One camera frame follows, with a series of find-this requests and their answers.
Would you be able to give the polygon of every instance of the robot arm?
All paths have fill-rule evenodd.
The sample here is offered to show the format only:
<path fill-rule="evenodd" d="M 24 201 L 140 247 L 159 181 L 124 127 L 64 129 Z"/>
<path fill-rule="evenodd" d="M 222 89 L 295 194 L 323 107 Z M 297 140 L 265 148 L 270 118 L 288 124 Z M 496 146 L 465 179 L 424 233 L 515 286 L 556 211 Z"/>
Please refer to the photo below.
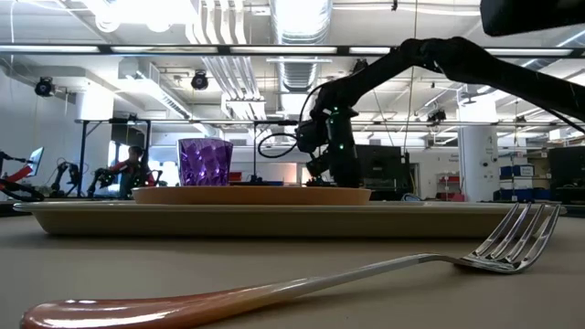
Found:
<path fill-rule="evenodd" d="M 585 121 L 585 88 L 580 85 L 504 62 L 462 37 L 408 39 L 358 73 L 322 86 L 311 120 L 301 122 L 296 132 L 302 152 L 312 154 L 316 147 L 328 144 L 322 156 L 307 164 L 312 175 L 329 169 L 339 186 L 358 187 L 359 165 L 351 128 L 357 112 L 351 107 L 412 66 L 442 73 L 453 81 L 489 85 L 557 116 L 554 111 Z"/>

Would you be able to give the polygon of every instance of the desk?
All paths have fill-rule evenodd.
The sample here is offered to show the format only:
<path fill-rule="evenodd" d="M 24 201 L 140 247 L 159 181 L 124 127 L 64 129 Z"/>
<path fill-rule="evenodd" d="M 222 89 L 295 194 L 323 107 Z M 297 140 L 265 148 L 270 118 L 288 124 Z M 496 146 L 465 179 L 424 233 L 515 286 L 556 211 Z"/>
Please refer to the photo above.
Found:
<path fill-rule="evenodd" d="M 52 238 L 31 217 L 0 218 L 0 328 L 48 300 L 146 298 L 326 274 L 479 241 Z M 424 264 L 206 328 L 584 328 L 585 220 L 562 218 L 525 274 Z"/>

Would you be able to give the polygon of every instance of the purple cup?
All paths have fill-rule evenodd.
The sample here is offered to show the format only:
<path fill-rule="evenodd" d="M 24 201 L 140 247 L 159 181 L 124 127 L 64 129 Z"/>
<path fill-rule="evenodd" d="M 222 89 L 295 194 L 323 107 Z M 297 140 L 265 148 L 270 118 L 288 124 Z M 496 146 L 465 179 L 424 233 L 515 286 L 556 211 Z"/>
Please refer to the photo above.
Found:
<path fill-rule="evenodd" d="M 233 143 L 188 138 L 176 144 L 181 186 L 227 186 Z"/>

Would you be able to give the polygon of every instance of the fork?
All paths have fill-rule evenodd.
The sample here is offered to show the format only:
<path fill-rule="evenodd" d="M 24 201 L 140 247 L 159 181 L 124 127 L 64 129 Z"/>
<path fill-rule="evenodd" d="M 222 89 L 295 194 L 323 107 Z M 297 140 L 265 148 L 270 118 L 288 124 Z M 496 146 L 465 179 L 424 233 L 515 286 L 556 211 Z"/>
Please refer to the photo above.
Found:
<path fill-rule="evenodd" d="M 305 278 L 223 292 L 142 300 L 48 302 L 27 311 L 20 327 L 21 329 L 95 327 L 187 329 L 277 302 L 286 302 L 310 292 L 317 292 L 339 284 L 436 260 L 484 271 L 516 274 L 526 270 L 537 261 L 547 246 L 560 212 L 560 206 L 556 206 L 550 216 L 537 229 L 537 223 L 545 208 L 544 205 L 540 206 L 520 239 L 512 248 L 509 248 L 518 230 L 526 222 L 531 205 L 526 205 L 509 228 L 518 207 L 518 204 L 512 207 L 494 232 L 476 250 L 459 259 L 425 253 L 382 261 L 330 276 Z M 535 232 L 539 230 L 541 233 L 536 241 L 528 243 Z"/>

